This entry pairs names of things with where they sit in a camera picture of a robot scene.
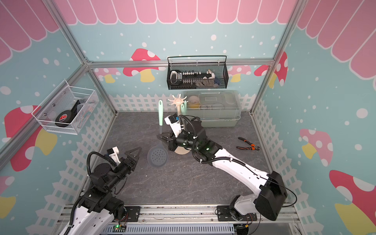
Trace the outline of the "grey slotted skimmer green handle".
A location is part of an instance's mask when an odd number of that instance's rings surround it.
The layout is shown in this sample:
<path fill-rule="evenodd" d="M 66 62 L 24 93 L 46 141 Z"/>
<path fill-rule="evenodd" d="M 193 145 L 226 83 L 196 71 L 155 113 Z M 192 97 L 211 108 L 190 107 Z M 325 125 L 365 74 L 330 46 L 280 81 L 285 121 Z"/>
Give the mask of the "grey slotted skimmer green handle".
<path fill-rule="evenodd" d="M 163 101 L 158 102 L 158 115 L 159 115 L 159 135 L 163 132 L 163 115 L 164 115 L 164 105 Z M 147 155 L 148 163 L 155 168 L 163 167 L 168 161 L 168 152 L 165 149 L 163 142 L 157 137 L 159 143 L 152 147 Z"/>

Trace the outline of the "beige skimmer green handle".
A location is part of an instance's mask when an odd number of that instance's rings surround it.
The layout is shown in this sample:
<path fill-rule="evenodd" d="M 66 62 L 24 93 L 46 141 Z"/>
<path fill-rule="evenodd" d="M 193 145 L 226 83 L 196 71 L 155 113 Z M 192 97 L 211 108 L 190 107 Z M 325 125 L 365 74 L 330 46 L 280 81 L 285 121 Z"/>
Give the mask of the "beige skimmer green handle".
<path fill-rule="evenodd" d="M 186 115 L 187 114 L 187 101 L 183 101 L 183 103 L 181 104 L 181 114 L 182 115 Z"/>

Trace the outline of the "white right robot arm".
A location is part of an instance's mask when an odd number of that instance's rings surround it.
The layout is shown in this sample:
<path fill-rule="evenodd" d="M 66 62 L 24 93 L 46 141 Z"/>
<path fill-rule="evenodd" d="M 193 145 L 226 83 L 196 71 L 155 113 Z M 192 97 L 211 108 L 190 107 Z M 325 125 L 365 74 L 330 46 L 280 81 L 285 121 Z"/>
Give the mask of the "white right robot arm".
<path fill-rule="evenodd" d="M 281 209 L 287 207 L 286 200 L 291 191 L 279 173 L 261 171 L 233 156 L 207 137 L 198 117 L 173 114 L 166 116 L 164 122 L 171 130 L 157 137 L 170 151 L 182 147 L 190 151 L 200 164 L 227 172 L 252 191 L 250 195 L 236 195 L 232 199 L 229 209 L 234 220 L 239 221 L 243 216 L 257 212 L 268 220 L 277 220 Z"/>

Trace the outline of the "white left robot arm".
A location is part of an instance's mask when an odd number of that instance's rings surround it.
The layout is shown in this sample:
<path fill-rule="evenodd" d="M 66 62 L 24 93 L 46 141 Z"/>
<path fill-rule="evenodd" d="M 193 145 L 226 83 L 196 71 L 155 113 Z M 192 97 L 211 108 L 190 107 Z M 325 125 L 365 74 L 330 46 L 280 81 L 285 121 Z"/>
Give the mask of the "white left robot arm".
<path fill-rule="evenodd" d="M 73 204 L 61 234 L 99 235 L 112 222 L 116 223 L 114 229 L 119 230 L 128 222 L 138 221 L 141 208 L 126 207 L 116 198 L 116 186 L 135 170 L 141 152 L 142 148 L 137 147 L 119 157 L 119 150 L 114 147 L 105 155 L 95 151 L 88 154 L 89 186 Z"/>

